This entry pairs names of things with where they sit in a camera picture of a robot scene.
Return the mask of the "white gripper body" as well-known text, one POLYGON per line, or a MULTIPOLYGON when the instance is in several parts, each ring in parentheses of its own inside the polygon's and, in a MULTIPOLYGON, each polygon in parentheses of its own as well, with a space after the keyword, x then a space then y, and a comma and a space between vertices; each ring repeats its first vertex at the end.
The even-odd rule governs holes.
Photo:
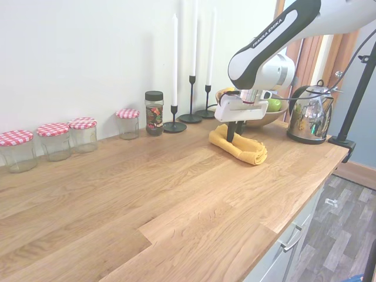
POLYGON ((268 101, 254 104, 244 103, 238 96, 222 96, 214 113, 219 122, 238 122, 262 119, 268 108, 268 101))

